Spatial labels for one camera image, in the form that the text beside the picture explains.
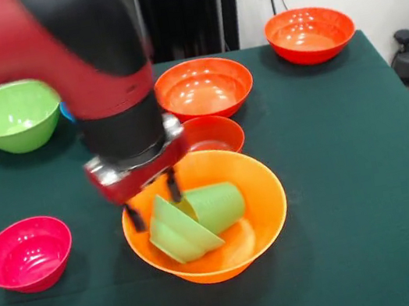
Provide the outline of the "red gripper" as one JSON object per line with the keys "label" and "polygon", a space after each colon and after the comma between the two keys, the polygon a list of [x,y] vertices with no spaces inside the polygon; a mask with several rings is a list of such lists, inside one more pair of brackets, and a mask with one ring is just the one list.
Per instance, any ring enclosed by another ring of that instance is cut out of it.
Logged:
{"label": "red gripper", "polygon": [[139,211],[131,207],[126,201],[138,195],[147,185],[151,184],[159,175],[165,173],[167,186],[172,202],[180,203],[182,193],[176,181],[174,165],[187,154],[188,147],[185,134],[167,140],[162,150],[151,160],[144,164],[125,167],[122,165],[108,164],[99,157],[94,157],[87,162],[87,176],[101,194],[113,204],[125,204],[124,210],[136,232],[146,231],[146,224]]}

